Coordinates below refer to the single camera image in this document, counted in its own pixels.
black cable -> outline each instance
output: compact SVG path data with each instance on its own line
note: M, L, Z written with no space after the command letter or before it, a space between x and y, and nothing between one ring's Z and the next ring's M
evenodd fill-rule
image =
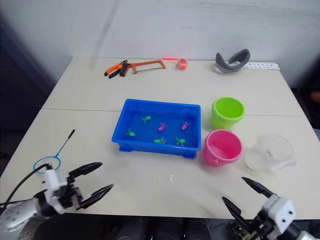
M50 166L49 163L46 164L42 164L41 166L37 167L35 170L33 170L32 172L30 172L27 176L24 177L24 179L22 179L18 185L13 189L13 191L10 193L8 199L5 201L4 206L3 206L3 211L7 209L7 206L10 202L10 199L13 197L13 195L15 194L15 192L18 190L18 188L28 179L30 178L34 173L38 172L40 169L46 167L46 169L52 169L52 167Z
M25 202L25 201L28 201L28 200L30 200L30 199L19 200L19 201L10 201L10 202L8 202L8 205L9 205L9 204L16 204L16 203L20 203L20 202ZM1 203L0 203L0 206L3 206L3 205L5 205L5 202L1 202Z

green bucket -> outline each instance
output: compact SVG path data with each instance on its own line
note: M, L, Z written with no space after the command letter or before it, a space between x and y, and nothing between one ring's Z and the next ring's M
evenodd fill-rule
M230 129L245 114L243 104L239 100L228 96L215 100L211 108L210 122L214 129Z

pink bucket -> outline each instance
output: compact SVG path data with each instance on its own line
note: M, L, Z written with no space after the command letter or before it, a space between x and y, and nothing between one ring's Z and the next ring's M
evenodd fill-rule
M203 156L214 167L222 167L237 161L243 153L240 139L233 132L219 129L206 136Z

clear plastic container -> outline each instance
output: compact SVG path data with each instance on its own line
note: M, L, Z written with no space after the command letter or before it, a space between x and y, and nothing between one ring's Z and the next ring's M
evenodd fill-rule
M258 136L257 142L248 148L244 161L251 169L266 171L277 168L279 170L296 164L294 151L290 142L275 133Z

blue plastic tray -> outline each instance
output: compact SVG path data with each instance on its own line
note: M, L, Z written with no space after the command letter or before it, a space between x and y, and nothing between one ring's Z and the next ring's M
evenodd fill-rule
M142 118L151 119L143 123ZM189 125L185 130L183 122ZM166 129L158 131L160 123ZM129 129L135 133L130 136ZM155 139L166 139L165 144L154 143ZM185 139L184 146L177 145L177 140ZM116 124L112 142L119 144L120 151L142 151L161 154L180 155L194 159L201 149L201 107L193 104L180 104L160 101L127 99Z

